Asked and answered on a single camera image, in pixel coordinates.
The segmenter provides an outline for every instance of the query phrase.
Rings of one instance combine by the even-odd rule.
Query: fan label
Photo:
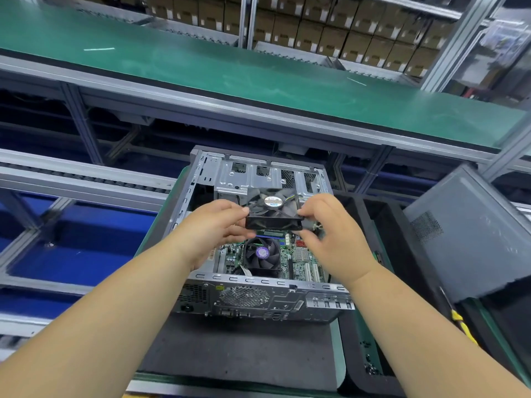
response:
[[[271,208],[277,208],[282,206],[282,198],[270,195],[269,197],[264,198],[264,203]]]

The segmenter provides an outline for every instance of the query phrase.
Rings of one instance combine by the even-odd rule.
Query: black cooling fan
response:
[[[247,229],[302,230],[303,218],[297,215],[301,205],[294,188],[249,187],[245,206],[249,207]]]
[[[275,239],[255,237],[245,242],[243,265],[254,276],[278,278],[280,267],[280,243]],[[235,274],[243,274],[236,268]]]

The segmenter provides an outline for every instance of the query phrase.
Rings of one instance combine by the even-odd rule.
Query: green table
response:
[[[0,0],[0,25],[0,49],[480,146],[524,114],[67,8]]]

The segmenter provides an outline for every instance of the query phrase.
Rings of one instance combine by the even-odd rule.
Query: person's right hand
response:
[[[322,240],[309,230],[301,230],[300,236],[319,263],[346,287],[379,265],[359,225],[332,194],[314,195],[297,213],[321,222],[326,233]]]

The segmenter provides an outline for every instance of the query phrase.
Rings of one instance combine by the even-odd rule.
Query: stack of boxes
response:
[[[240,3],[148,0],[156,16],[235,35]],[[257,0],[253,39],[422,78],[452,27],[377,0]]]

